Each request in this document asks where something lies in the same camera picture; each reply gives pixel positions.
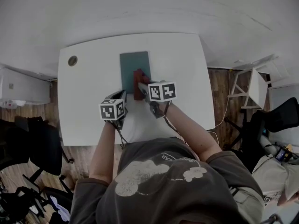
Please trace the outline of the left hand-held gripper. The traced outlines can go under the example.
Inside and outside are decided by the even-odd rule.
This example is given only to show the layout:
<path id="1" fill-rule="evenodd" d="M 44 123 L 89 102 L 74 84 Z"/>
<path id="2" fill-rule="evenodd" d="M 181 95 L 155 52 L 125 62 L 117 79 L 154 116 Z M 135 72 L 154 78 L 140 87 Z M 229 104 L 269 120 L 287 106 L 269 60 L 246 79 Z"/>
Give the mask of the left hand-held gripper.
<path id="1" fill-rule="evenodd" d="M 127 92 L 124 90 L 114 92 L 99 104 L 100 118 L 121 130 L 128 113 L 126 104 Z"/>

